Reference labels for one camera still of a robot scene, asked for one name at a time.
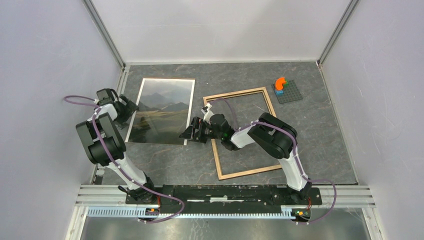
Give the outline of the wooden picture frame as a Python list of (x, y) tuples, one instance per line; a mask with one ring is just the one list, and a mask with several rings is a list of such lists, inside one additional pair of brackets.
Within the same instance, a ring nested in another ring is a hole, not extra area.
[[(208, 105), (211, 105), (212, 102), (216, 100), (227, 100), (230, 98), (236, 98), (236, 97), (253, 95), (253, 94), (262, 94), (264, 101), (266, 103), (268, 112), (272, 116), (276, 117), (276, 113), (271, 103), (271, 99), (266, 87), (257, 87), (257, 88), (251, 88), (246, 90), (204, 96), (203, 103), (205, 106), (208, 106)], [(251, 127), (253, 126), (250, 124), (245, 127), (241, 127), (241, 133), (238, 133), (238, 129), (236, 129), (236, 143), (244, 144), (244, 145), (240, 145), (240, 147), (245, 147), (248, 144), (254, 143), (253, 139), (250, 138), (250, 136), (248, 135), (248, 130), (250, 130)], [(252, 170), (240, 171), (236, 173), (223, 174), (222, 166), (221, 166), (221, 162), (219, 158), (219, 153), (218, 153), (217, 141), (215, 139), (212, 139), (211, 145), (212, 145), (212, 150), (214, 155), (217, 177), (220, 181), (282, 169), (282, 166), (280, 164), (277, 164), (277, 165), (271, 165), (267, 167), (256, 168)]]

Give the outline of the landscape photo print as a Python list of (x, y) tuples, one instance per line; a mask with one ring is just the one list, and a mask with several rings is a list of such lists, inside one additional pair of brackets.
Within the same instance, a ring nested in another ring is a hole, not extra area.
[(185, 146), (187, 141), (179, 135), (190, 123), (195, 82), (194, 78), (144, 77), (125, 142)]

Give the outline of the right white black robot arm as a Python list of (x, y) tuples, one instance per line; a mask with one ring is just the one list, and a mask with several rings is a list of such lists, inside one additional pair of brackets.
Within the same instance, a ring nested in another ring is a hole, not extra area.
[(250, 144), (259, 145), (267, 154), (277, 159), (286, 177), (289, 199), (302, 204), (309, 198), (312, 183), (298, 156), (296, 130), (265, 112), (248, 126), (234, 129), (223, 114), (209, 118), (194, 117), (182, 132), (181, 139), (206, 143), (218, 139), (229, 151), (237, 151)]

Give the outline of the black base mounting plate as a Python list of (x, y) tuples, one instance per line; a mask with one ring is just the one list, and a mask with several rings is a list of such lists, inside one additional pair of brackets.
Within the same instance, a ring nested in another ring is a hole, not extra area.
[(284, 185), (162, 185), (148, 203), (158, 204), (162, 214), (174, 214), (184, 202), (184, 214), (276, 214), (281, 206), (320, 206), (319, 188), (301, 197)]

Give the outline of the grey building block baseplate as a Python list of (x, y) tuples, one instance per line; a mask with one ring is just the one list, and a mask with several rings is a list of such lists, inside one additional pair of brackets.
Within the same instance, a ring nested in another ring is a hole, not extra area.
[[(271, 85), (274, 94), (275, 94), (275, 84), (273, 83)], [(284, 94), (282, 96), (277, 97), (277, 100), (280, 104), (284, 104), (284, 103), (290, 103), (290, 102), (294, 102), (294, 101), (299, 101), (303, 99), (303, 96), (296, 84), (295, 81), (293, 80), (289, 80), (288, 84), (284, 87), (283, 89)]]

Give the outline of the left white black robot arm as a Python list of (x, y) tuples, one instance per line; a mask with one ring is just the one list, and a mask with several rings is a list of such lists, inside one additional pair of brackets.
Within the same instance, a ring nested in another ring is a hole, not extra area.
[(125, 142), (118, 131), (127, 126), (127, 120), (138, 106), (112, 88), (98, 90), (96, 95), (92, 117), (75, 126), (88, 159), (123, 179), (125, 186), (120, 185), (118, 189), (130, 200), (155, 202), (157, 190), (152, 180), (127, 157)]

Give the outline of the blue building block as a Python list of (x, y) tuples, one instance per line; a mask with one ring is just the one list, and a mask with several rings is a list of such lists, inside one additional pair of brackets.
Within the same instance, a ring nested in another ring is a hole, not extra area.
[(284, 91), (283, 90), (275, 90), (274, 92), (275, 92), (275, 95), (277, 97), (281, 97), (284, 94)]

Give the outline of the orange arch block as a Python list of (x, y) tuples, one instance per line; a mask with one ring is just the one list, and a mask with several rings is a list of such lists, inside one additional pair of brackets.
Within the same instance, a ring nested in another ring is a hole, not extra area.
[(275, 81), (274, 87), (276, 90), (283, 90), (284, 88), (282, 87), (282, 81), (286, 80), (285, 77), (280, 77)]

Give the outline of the aluminium rail frame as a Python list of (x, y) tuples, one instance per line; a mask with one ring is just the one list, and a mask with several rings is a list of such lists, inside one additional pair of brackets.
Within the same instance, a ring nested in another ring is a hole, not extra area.
[[(321, 208), (330, 207), (334, 189), (330, 185), (317, 185), (322, 199)], [(77, 206), (127, 206), (127, 195), (116, 185), (82, 185), (77, 194)], [(376, 203), (370, 188), (366, 185), (337, 185), (336, 208), (375, 208)]]

